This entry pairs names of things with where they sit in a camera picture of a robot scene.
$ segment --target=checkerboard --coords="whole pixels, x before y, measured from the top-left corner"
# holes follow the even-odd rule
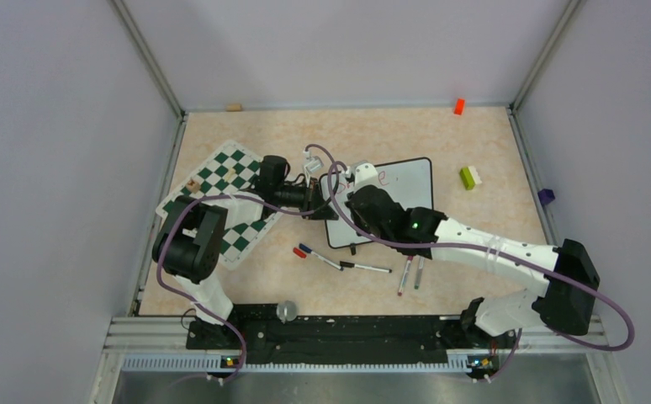
[[[194,169],[157,206],[156,213],[163,220],[166,219],[175,198],[179,195],[201,198],[205,195],[233,194],[240,189],[248,188],[258,174],[261,160],[260,156],[241,144],[227,141]],[[280,217],[281,214],[275,214],[264,221],[226,229],[221,243],[219,262],[228,269],[236,268]],[[185,231],[184,234],[194,237],[196,231]]]

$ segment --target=gray wall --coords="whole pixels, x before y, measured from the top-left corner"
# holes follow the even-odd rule
[[[0,1],[0,402],[87,400],[174,125],[107,2]]]
[[[522,117],[560,231],[586,244],[637,325],[617,359],[636,402],[651,402],[651,2],[587,2]]]
[[[566,0],[127,0],[185,109],[508,103]]]

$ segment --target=table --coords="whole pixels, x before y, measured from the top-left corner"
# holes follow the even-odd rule
[[[515,240],[545,243],[531,190],[505,108],[326,109],[195,113],[177,159],[172,183],[186,178],[217,146],[233,139],[260,155],[286,157],[294,167],[308,143],[327,147],[346,163],[378,164],[429,157],[434,206],[475,228]],[[483,184],[466,191],[459,169],[473,165]],[[301,315],[458,314],[477,297],[521,289],[481,268],[427,262],[419,290],[410,276],[397,296],[405,257],[368,244],[351,257],[347,248],[329,249],[322,222],[284,216],[241,266],[216,269],[235,303],[292,300]],[[349,269],[339,272],[319,260],[292,252],[302,242],[334,260],[389,267],[392,274]],[[191,305],[159,287],[152,264],[141,315],[181,315]],[[169,284],[177,283],[165,276]]]

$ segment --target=purple cube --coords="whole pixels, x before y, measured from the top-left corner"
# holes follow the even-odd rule
[[[542,189],[538,191],[538,200],[541,201],[541,206],[546,206],[553,202],[556,199],[556,195],[553,194],[551,189]]]

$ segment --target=marker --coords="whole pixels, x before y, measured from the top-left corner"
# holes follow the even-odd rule
[[[425,258],[421,255],[419,256],[419,261],[417,261],[417,275],[415,276],[415,289],[420,288],[420,281],[422,280],[422,269],[425,267]]]
[[[327,263],[328,265],[332,266],[333,268],[336,268],[336,269],[338,269],[339,271],[342,271],[342,270],[343,270],[343,268],[342,268],[340,265],[338,265],[337,263],[332,262],[330,259],[328,259],[328,258],[326,258],[326,257],[323,257],[323,256],[320,255],[319,253],[317,253],[317,252],[311,250],[311,249],[308,248],[308,246],[306,246],[305,244],[300,243],[300,244],[299,244],[299,248],[302,249],[303,251],[305,251],[305,252],[308,253],[308,254],[312,254],[312,255],[314,255],[314,256],[315,256],[316,258],[318,258],[320,261],[323,261],[324,263]]]
[[[412,256],[410,255],[405,262],[405,271],[402,273],[402,280],[400,281],[400,288],[397,289],[397,296],[402,296],[402,290],[405,289],[407,283],[407,274],[410,273],[410,265],[412,264]]]
[[[386,274],[392,273],[392,269],[390,268],[371,267],[370,265],[361,265],[360,263],[349,263],[348,261],[341,261],[341,267],[370,269],[371,271],[385,272]]]

